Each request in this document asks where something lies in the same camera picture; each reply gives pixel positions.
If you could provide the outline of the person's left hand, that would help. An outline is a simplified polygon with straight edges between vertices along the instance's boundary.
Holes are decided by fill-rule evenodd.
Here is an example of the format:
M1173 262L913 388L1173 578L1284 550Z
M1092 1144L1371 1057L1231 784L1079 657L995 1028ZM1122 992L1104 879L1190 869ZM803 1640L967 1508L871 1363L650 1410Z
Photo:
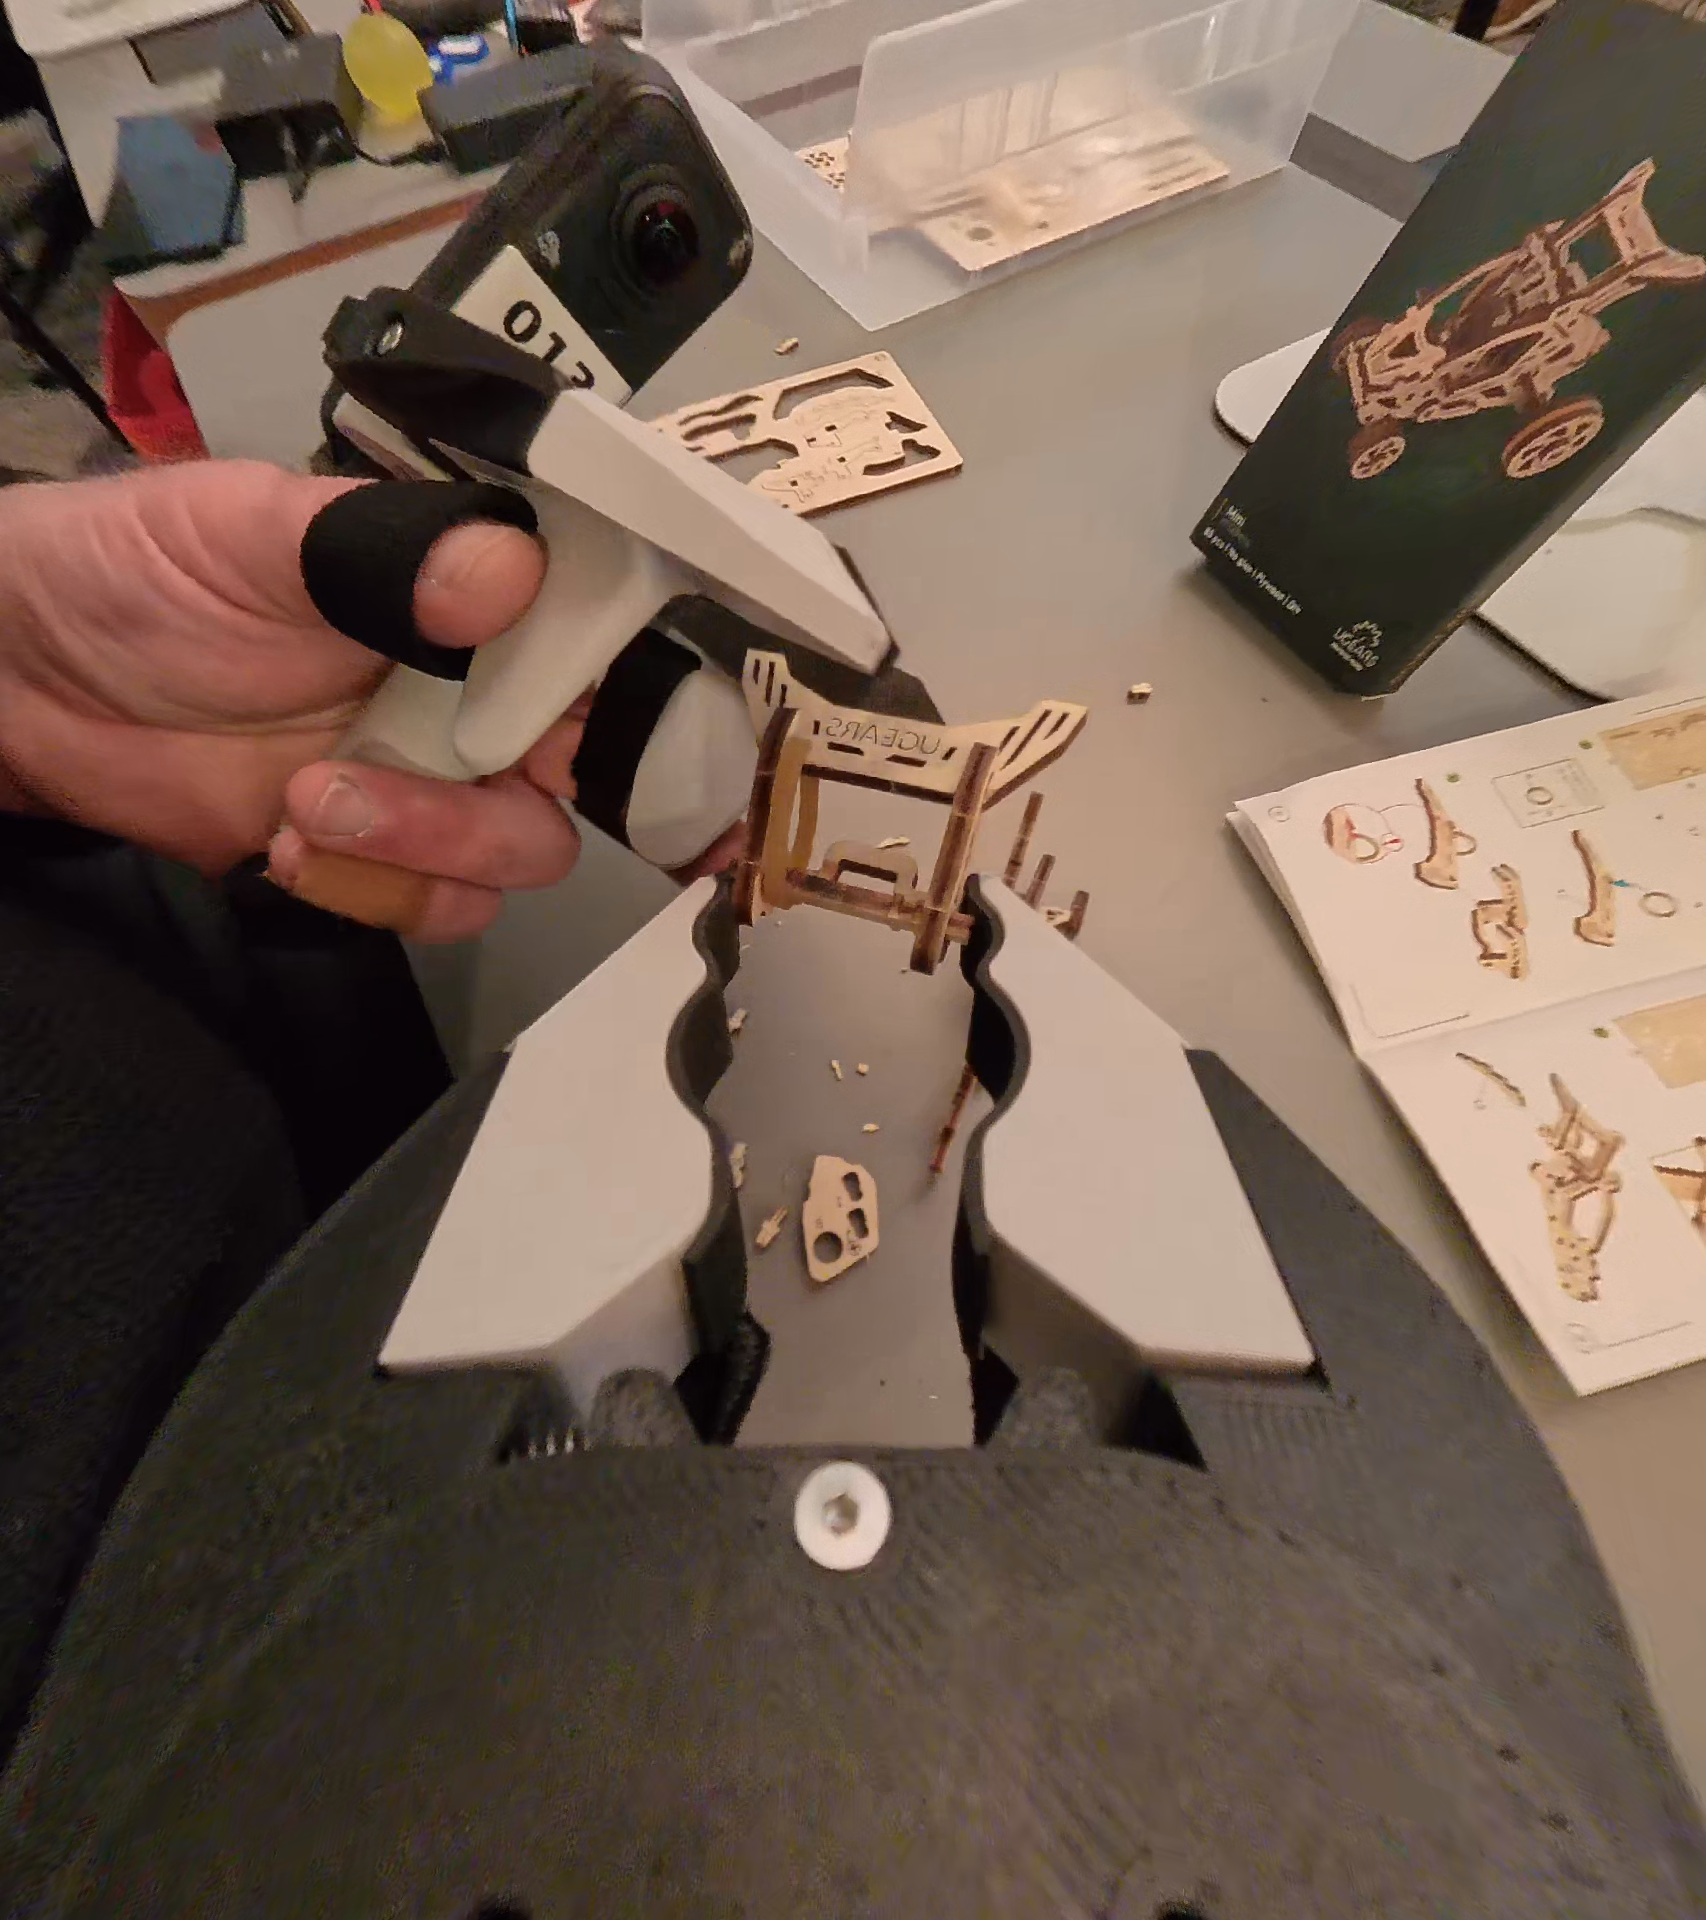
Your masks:
M578 863L586 697L472 784L338 757L387 661L314 605L299 550L391 484L200 462L0 487L0 812L263 875L322 906L347 865L408 875L399 932L477 936Z

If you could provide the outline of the wooden model spoiler frame assembly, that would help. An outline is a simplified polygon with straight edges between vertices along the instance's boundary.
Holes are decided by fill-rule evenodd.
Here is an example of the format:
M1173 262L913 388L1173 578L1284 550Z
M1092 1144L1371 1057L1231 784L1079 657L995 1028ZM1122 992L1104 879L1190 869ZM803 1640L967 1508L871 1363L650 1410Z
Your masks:
M1083 731L1077 701L1044 699L1001 721L952 726L839 706L798 681L777 649L743 656L741 692L757 737L743 847L730 879L739 926L773 909L826 907L911 937L910 970L930 976L966 944L961 904L985 812L1036 779ZM930 875L901 847L839 837L816 852L820 793L846 786L935 803Z

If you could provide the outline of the scattered wood scraps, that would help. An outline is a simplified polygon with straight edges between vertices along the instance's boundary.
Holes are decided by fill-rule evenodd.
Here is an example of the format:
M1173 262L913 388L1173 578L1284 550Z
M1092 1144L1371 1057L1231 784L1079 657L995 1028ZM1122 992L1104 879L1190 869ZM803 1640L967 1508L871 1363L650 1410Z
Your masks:
M859 1151L882 1135L871 1060L798 1039L745 1003L721 1022L730 1065L718 1113L734 1190L773 1192L817 1153Z

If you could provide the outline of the wooden plate part with holes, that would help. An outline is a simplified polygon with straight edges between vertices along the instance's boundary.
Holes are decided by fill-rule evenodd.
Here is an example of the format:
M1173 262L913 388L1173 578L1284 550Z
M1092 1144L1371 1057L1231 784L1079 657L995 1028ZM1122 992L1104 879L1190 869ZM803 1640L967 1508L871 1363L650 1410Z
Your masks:
M820 1153L800 1203L800 1251L816 1285L833 1283L879 1246L879 1188L870 1170Z

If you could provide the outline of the emptied wooden sheet frame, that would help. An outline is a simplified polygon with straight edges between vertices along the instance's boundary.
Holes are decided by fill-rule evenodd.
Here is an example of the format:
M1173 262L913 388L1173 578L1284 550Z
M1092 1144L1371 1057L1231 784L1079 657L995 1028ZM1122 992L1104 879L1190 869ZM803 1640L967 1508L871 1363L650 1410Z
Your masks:
M650 422L794 516L821 516L961 468L886 349L755 381Z

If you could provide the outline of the dark model kit box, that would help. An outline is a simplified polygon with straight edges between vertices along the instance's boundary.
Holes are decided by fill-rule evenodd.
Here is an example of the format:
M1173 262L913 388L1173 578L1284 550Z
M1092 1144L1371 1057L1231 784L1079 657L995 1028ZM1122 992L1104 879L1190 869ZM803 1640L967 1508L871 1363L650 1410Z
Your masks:
M1191 529L1393 692L1706 386L1706 3L1557 3Z

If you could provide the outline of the blue box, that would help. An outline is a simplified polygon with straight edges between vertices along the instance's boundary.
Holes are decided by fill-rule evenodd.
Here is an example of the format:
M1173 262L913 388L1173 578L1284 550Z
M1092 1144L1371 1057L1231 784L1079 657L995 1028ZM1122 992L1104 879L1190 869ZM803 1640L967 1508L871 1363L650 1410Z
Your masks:
M242 180L209 122L173 111L118 119L95 233L108 276L215 260L242 244L244 225Z

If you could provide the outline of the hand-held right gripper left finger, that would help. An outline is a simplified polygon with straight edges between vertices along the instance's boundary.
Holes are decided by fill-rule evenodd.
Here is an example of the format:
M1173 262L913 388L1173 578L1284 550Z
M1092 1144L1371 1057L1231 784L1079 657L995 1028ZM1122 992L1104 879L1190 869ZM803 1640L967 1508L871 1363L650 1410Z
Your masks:
M730 1142L739 964L726 875L683 889L505 1052L384 1335L385 1374L529 1372L588 1413L664 1377L730 1443L766 1372Z

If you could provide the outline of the clear plastic bin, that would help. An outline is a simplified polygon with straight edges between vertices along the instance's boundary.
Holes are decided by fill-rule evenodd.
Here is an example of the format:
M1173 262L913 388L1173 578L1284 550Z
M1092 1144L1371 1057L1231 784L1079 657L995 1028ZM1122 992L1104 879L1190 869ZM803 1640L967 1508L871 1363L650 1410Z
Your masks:
M682 86L755 232L877 332L1284 168L1352 2L658 2L641 45ZM966 273L865 236L863 176L947 180L1108 119L1178 116L1223 184Z

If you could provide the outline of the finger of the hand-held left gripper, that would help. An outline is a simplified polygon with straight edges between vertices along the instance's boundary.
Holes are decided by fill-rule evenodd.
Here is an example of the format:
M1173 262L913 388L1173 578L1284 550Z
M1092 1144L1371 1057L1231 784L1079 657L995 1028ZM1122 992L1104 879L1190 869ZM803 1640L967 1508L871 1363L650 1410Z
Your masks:
M559 394L525 443L528 477L589 510L696 594L826 660L871 673L891 632L816 526L588 391Z

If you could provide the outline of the open instruction booklet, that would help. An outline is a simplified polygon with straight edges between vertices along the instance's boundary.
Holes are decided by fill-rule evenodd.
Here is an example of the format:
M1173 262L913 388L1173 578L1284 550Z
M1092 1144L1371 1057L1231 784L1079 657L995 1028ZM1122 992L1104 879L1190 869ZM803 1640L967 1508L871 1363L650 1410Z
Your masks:
M1706 683L1227 824L1566 1383L1706 1360Z

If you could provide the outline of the red cloth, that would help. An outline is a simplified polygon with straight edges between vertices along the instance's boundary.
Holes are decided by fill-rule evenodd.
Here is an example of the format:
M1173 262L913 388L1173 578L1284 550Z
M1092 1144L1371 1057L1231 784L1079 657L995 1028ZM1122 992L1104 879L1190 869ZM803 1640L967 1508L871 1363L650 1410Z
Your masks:
M209 457L168 349L118 290L101 300L100 378L109 420L148 465Z

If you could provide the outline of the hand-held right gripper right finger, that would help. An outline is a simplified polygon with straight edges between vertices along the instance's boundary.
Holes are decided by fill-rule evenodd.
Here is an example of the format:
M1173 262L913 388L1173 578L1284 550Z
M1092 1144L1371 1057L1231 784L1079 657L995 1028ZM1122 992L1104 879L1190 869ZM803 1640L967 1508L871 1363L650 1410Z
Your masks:
M1316 1352L1176 1028L1008 882L966 886L954 1315L972 1420L1064 1372L1098 1428L1159 1379L1306 1379Z

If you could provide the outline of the yellow round object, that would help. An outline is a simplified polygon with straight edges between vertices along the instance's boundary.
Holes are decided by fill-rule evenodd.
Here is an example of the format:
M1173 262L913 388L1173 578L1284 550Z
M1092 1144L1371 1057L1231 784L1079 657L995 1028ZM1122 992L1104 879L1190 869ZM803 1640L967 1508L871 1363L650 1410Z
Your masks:
M403 18L361 8L341 27L339 45L346 76L377 130L397 132L421 119L420 96L434 83L434 66Z

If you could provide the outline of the white side table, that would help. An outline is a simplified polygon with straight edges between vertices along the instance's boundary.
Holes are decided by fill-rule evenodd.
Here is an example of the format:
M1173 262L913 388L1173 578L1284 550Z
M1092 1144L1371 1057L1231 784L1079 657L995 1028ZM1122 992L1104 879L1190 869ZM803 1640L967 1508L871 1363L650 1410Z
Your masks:
M207 118L220 96L220 54L151 56L145 39L231 9L3 3L93 215L109 198L120 119ZM122 276L118 292L168 349L209 456L308 468L329 383L322 334L338 302L410 282L499 176L499 166L457 174L352 157L320 172L301 199L283 180L256 180L244 186L237 246Z

